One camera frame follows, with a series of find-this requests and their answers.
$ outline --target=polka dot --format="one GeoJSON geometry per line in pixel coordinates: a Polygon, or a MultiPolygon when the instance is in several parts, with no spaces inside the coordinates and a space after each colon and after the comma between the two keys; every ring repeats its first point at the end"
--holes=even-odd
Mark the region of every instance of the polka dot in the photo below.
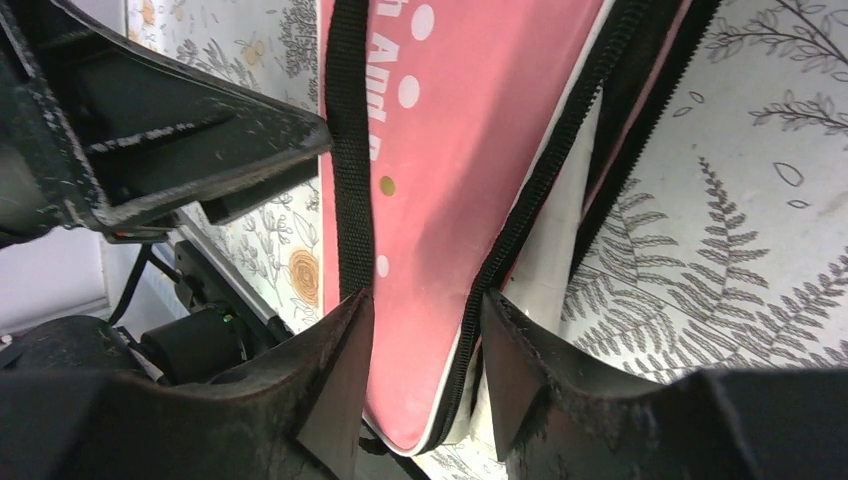
{"type": "Polygon", "coordinates": [[[412,75],[407,75],[400,80],[398,85],[398,102],[403,108],[412,108],[418,102],[418,95],[421,93],[421,85],[418,84],[418,79],[412,75]]]}
{"type": "Polygon", "coordinates": [[[415,9],[412,14],[412,38],[416,40],[426,40],[433,32],[433,24],[436,22],[436,14],[433,12],[433,7],[421,5],[415,9]]]}
{"type": "Polygon", "coordinates": [[[377,275],[381,278],[389,276],[389,259],[385,255],[377,257],[377,275]]]}
{"type": "Polygon", "coordinates": [[[395,181],[392,180],[392,177],[383,177],[380,179],[380,191],[383,192],[383,195],[391,197],[395,194],[395,188],[395,181]]]}

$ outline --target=zipper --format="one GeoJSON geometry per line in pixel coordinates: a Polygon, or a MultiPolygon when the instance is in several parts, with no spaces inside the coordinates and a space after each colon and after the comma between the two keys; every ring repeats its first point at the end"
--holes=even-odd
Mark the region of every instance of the zipper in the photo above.
{"type": "Polygon", "coordinates": [[[548,144],[521,189],[501,233],[495,239],[489,255],[471,285],[460,326],[459,342],[436,412],[433,431],[421,453],[444,442],[453,426],[462,401],[471,357],[480,337],[480,313],[484,292],[490,288],[500,289],[503,285],[548,198],[601,85],[613,71],[646,12],[657,1],[659,0],[619,0],[610,10],[595,46],[569,95],[563,114],[554,126],[548,144]]]}
{"type": "Polygon", "coordinates": [[[698,52],[704,35],[721,5],[720,0],[695,0],[689,7],[679,33],[672,44],[668,58],[648,95],[642,111],[627,134],[618,156],[603,180],[594,202],[577,229],[574,256],[569,278],[583,262],[607,215],[624,189],[625,182],[636,167],[645,146],[665,115],[672,96],[677,91],[683,75],[698,52]]]}

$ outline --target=black webbing strap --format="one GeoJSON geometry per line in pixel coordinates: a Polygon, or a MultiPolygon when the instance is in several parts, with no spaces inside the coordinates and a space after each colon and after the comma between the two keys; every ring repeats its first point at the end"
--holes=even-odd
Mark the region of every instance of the black webbing strap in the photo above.
{"type": "Polygon", "coordinates": [[[365,96],[368,0],[336,0],[327,36],[324,105],[333,136],[341,299],[374,282],[374,218],[365,96]]]}

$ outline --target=zipper teeth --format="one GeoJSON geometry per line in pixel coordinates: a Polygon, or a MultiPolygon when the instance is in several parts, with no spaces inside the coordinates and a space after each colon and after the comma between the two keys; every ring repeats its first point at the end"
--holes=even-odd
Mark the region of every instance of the zipper teeth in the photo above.
{"type": "MultiPolygon", "coordinates": [[[[684,23],[680,27],[679,38],[681,38],[685,43],[681,44],[679,48],[688,48],[689,50],[684,58],[674,63],[682,64],[683,68],[679,68],[672,71],[673,76],[668,79],[668,94],[663,97],[662,102],[660,102],[660,105],[658,106],[659,108],[650,112],[650,116],[642,115],[636,120],[637,124],[644,125],[647,122],[648,127],[645,130],[644,134],[638,135],[637,137],[633,137],[633,141],[631,141],[630,138],[625,140],[626,145],[624,148],[622,148],[622,152],[619,154],[619,157],[623,158],[623,160],[616,159],[616,163],[619,164],[619,167],[615,172],[614,178],[611,178],[611,181],[609,182],[609,186],[613,187],[614,190],[599,192],[599,198],[597,198],[593,204],[595,208],[590,207],[590,211],[587,213],[586,218],[584,218],[583,220],[583,225],[588,227],[587,230],[581,231],[583,230],[582,228],[578,230],[578,238],[575,244],[574,252],[575,255],[571,264],[571,272],[569,273],[569,279],[574,275],[574,273],[582,264],[586,252],[592,245],[592,242],[594,242],[598,231],[603,225],[603,221],[606,219],[606,216],[611,211],[613,205],[615,205],[615,203],[617,203],[618,199],[621,197],[621,192],[624,189],[625,182],[632,175],[633,170],[636,168],[639,159],[645,152],[645,148],[647,147],[650,140],[654,137],[657,126],[659,125],[660,120],[668,111],[671,99],[674,97],[674,94],[680,88],[680,83],[683,81],[683,77],[689,70],[689,66],[692,63],[692,59],[698,53],[701,46],[707,41],[707,39],[704,38],[704,35],[706,34],[706,31],[709,26],[712,24],[713,19],[718,14],[720,6],[721,0],[697,0],[696,2],[693,2],[692,6],[690,7],[690,14],[693,12],[698,13],[698,10],[703,8],[706,8],[708,10],[704,11],[703,16],[697,15],[695,17],[699,23],[696,23],[695,25],[689,25],[690,22],[684,21],[684,23]],[[603,201],[600,199],[600,197],[604,197],[609,200],[603,201]]],[[[659,80],[657,82],[657,85],[654,86],[655,91],[665,90],[662,85],[659,84],[660,81],[662,80],[659,80]]]]}
{"type": "Polygon", "coordinates": [[[507,260],[514,259],[520,252],[520,247],[529,235],[533,223],[535,223],[539,208],[550,193],[557,173],[574,144],[578,130],[586,119],[601,84],[612,72],[625,49],[626,43],[636,32],[636,28],[651,4],[652,0],[630,0],[627,5],[622,7],[620,18],[618,20],[611,19],[616,22],[615,31],[610,35],[609,41],[603,47],[599,56],[594,59],[590,56],[587,59],[587,64],[592,61],[593,65],[584,69],[584,74],[588,73],[588,75],[586,77],[581,75],[583,78],[579,78],[575,84],[575,91],[572,92],[571,97],[576,102],[576,105],[572,107],[574,113],[564,114],[564,118],[561,117],[554,127],[551,138],[561,138],[562,141],[549,142],[545,147],[543,157],[549,158],[540,159],[537,162],[530,180],[519,194],[512,212],[507,216],[501,234],[495,240],[492,252],[484,262],[480,273],[474,279],[462,318],[455,359],[451,366],[450,376],[453,376],[454,379],[450,385],[450,397],[445,418],[439,426],[441,430],[438,437],[435,437],[434,442],[428,443],[425,451],[434,448],[445,440],[456,418],[471,356],[480,335],[480,307],[484,291],[492,288],[493,285],[500,284],[497,280],[500,277],[505,277],[507,270],[511,267],[511,263],[507,263],[507,260]]]}

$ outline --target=white polka dot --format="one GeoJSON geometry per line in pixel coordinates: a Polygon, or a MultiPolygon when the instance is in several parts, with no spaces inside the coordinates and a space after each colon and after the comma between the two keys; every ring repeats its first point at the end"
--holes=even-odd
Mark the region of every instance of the white polka dot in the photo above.
{"type": "Polygon", "coordinates": [[[418,102],[418,95],[421,93],[421,85],[418,84],[418,79],[412,75],[407,75],[400,80],[398,85],[398,102],[403,108],[412,108],[418,102]]]}
{"type": "Polygon", "coordinates": [[[385,255],[377,257],[377,275],[382,278],[389,275],[389,259],[385,255]]]}
{"type": "Polygon", "coordinates": [[[412,14],[412,38],[416,40],[425,40],[433,32],[433,24],[436,22],[436,14],[433,12],[433,7],[421,5],[415,9],[412,14]]]}

